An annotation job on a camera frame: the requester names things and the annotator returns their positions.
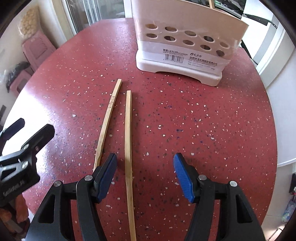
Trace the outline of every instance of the white base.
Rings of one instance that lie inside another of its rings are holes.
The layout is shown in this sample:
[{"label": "white base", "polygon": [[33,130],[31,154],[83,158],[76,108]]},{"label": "white base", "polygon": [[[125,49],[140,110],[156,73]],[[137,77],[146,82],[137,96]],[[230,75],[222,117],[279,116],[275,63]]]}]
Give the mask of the white base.
[{"label": "white base", "polygon": [[209,86],[217,86],[222,78],[222,73],[220,75],[210,74],[207,72],[189,69],[185,67],[180,67],[172,64],[165,64],[156,61],[142,59],[140,57],[139,50],[136,54],[136,64],[137,68],[142,71],[147,72],[172,72],[176,74],[183,74],[192,78],[199,80],[202,84],[209,85]]}]

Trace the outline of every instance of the wooden stick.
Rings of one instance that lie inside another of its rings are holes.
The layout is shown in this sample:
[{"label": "wooden stick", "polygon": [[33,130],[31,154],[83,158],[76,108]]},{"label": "wooden stick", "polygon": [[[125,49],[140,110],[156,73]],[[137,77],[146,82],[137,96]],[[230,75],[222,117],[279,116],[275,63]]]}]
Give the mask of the wooden stick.
[{"label": "wooden stick", "polygon": [[133,213],[133,170],[131,161],[131,91],[126,92],[126,122],[124,132],[124,158],[126,172],[126,196],[128,204],[128,223],[131,241],[136,241],[135,216]]},{"label": "wooden stick", "polygon": [[215,9],[214,0],[209,0],[210,8]]},{"label": "wooden stick", "polygon": [[96,148],[96,157],[95,157],[95,161],[94,161],[94,170],[96,169],[97,166],[100,165],[100,161],[101,161],[101,157],[102,157],[102,152],[103,152],[103,147],[104,147],[104,142],[105,142],[105,138],[106,138],[106,134],[107,134],[107,129],[108,129],[108,125],[109,125],[109,121],[110,121],[110,117],[111,117],[111,113],[114,107],[114,103],[116,100],[116,97],[118,95],[119,92],[119,88],[121,86],[121,79],[117,80],[117,83],[114,87],[105,117],[104,117],[104,121],[103,121],[103,125],[102,125],[102,129],[100,132],[100,137],[98,140],[98,146]]}]

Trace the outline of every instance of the barcode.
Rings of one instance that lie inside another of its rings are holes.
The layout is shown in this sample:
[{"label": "barcode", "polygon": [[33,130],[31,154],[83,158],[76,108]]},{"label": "barcode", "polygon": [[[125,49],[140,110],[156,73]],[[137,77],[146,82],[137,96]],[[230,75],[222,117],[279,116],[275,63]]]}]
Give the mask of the barcode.
[{"label": "barcode", "polygon": [[182,64],[184,57],[176,56],[176,55],[172,55],[172,54],[165,54],[165,60]]}]

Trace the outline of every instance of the bag of yellow balls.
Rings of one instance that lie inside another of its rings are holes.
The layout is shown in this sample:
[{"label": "bag of yellow balls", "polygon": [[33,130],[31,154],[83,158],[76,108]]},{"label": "bag of yellow balls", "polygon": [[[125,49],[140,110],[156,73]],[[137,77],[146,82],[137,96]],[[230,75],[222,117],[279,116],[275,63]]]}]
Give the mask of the bag of yellow balls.
[{"label": "bag of yellow balls", "polygon": [[38,6],[30,8],[26,12],[18,25],[18,29],[23,42],[32,37],[37,30],[41,29]]}]

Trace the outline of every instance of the red table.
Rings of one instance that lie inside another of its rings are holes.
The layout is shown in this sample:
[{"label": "red table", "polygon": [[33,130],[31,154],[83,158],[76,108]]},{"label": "red table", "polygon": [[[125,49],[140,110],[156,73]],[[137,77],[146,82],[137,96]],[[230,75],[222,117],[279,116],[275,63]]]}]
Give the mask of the red table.
[{"label": "red table", "polygon": [[[69,183],[92,173],[110,94],[121,78],[102,157],[104,161],[115,152],[118,168],[97,208],[107,239],[130,239],[124,176],[127,90],[133,92],[133,196],[139,240],[185,237],[194,205],[176,185],[177,152],[214,181],[236,180],[262,223],[276,175],[276,133],[268,96],[248,55],[239,48],[219,85],[211,87],[183,75],[142,72],[136,67],[136,51],[132,19],[100,21],[56,50],[20,93],[5,125],[20,117],[26,125],[7,143],[4,154],[19,150],[46,123],[56,131],[37,156],[40,182],[24,193],[29,208],[36,212],[54,181]],[[81,240],[75,206],[73,211]],[[216,209],[214,226],[217,222]]]}]

